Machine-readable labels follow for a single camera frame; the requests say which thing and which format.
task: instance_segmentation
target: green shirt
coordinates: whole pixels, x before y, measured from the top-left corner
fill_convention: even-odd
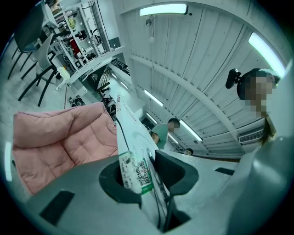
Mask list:
[[[156,133],[159,136],[159,142],[157,143],[159,149],[164,149],[167,142],[168,130],[169,128],[166,123],[158,124],[151,130],[151,132]]]

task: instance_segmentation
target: gray chair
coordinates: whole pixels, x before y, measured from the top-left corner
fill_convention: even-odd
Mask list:
[[[33,45],[33,42],[35,42],[41,35],[43,20],[44,14],[42,11],[42,7],[41,4],[38,4],[28,13],[28,15],[20,22],[20,24],[16,28],[14,32],[14,39],[17,43],[17,49],[15,50],[12,59],[17,50],[20,50],[20,54],[14,62],[7,79],[10,78],[12,71],[22,54],[29,53],[20,71],[22,70],[23,66],[28,61],[32,53],[34,51],[37,51],[37,48]]]
[[[49,59],[48,58],[48,52],[50,49],[50,44],[52,41],[52,37],[53,34],[51,34],[46,41],[42,44],[42,46],[39,48],[38,52],[37,52],[37,62],[34,63],[28,70],[27,72],[22,76],[22,79],[29,73],[29,71],[32,70],[32,68],[34,68],[35,66],[37,67],[37,76],[36,78],[30,83],[30,85],[28,85],[28,87],[24,90],[24,92],[21,94],[21,96],[18,98],[18,101],[21,101],[21,99],[23,98],[23,96],[27,93],[27,91],[33,86],[34,83],[36,83],[37,81],[37,86],[40,83],[40,80],[43,79],[46,81],[46,85],[43,89],[42,95],[40,97],[38,106],[40,107],[43,96],[46,92],[46,89],[49,85],[49,83],[54,84],[55,83],[55,78],[54,80],[53,77],[54,75],[57,73],[57,68],[55,67],[55,65],[52,63],[52,59],[55,55],[55,53],[53,51],[51,51],[52,53],[52,57]],[[49,76],[49,78],[46,77],[46,73],[49,72],[51,70],[51,74]]]

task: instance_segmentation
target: label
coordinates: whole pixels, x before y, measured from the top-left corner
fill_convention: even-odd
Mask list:
[[[119,165],[125,188],[138,194],[145,194],[154,188],[143,157],[132,152],[123,153],[119,156]]]

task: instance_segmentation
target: ceiling light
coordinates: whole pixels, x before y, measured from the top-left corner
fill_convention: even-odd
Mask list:
[[[286,70],[282,62],[264,40],[262,40],[256,33],[252,33],[248,42],[262,55],[274,71],[276,71],[281,77],[284,76]]]
[[[179,143],[168,133],[169,137],[178,145]]]
[[[151,99],[153,99],[156,103],[158,103],[161,107],[163,106],[163,103],[160,102],[158,99],[156,99],[152,94],[150,94],[148,91],[144,90],[145,94],[149,96]]]
[[[128,89],[128,87],[125,85],[125,84],[123,84],[123,82],[120,82],[126,89]]]
[[[155,15],[155,14],[186,14],[186,4],[163,4],[150,6],[140,9],[140,16]]]
[[[149,113],[146,113],[147,114],[147,116],[155,123],[155,124],[157,124],[157,122],[155,121],[155,119],[153,118],[153,117],[151,117],[150,116],[150,114]]]
[[[202,138],[196,134],[195,131],[193,131],[191,129],[191,127],[189,127],[183,120],[180,121],[180,123],[198,140],[198,141],[202,141]]]
[[[117,78],[113,73],[111,73],[112,74],[112,76],[114,76],[114,78]]]

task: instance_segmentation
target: white ceiling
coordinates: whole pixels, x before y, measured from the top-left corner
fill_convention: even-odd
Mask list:
[[[186,15],[141,17],[139,10],[134,10],[123,18],[134,62],[131,76],[147,111],[159,122],[183,119],[203,138],[202,143],[195,143],[182,127],[173,134],[182,148],[242,155],[244,149],[237,137],[262,122],[256,122],[260,118],[240,104],[236,88],[227,90],[225,83],[232,68],[241,73],[270,68],[248,43],[252,31],[235,17],[194,3],[189,4]],[[151,27],[145,24],[148,18],[153,19]],[[150,44],[153,34],[155,42]],[[157,69],[152,70],[152,61]],[[150,101],[143,89],[164,107]]]

